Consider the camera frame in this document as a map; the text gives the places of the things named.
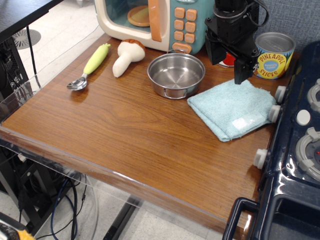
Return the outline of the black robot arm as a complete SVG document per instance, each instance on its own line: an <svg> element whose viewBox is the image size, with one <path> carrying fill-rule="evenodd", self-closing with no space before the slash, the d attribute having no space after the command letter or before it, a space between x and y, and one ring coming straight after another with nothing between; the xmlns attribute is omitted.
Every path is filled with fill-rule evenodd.
<svg viewBox="0 0 320 240"><path fill-rule="evenodd" d="M205 20L205 46L212 65L227 53L234 60L234 83L240 85L253 76L260 54L254 40L258 29L259 5L253 0L216 0L213 16Z"/></svg>

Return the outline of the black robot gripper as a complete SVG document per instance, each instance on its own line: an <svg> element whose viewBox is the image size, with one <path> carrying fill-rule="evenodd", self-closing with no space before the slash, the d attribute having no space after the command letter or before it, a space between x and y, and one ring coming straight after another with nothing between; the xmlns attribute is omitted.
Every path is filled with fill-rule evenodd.
<svg viewBox="0 0 320 240"><path fill-rule="evenodd" d="M205 46L212 65L230 53L234 61L234 83L240 85L255 71L259 50L254 41L258 29L257 4L215 4L213 17L205 20Z"/></svg>

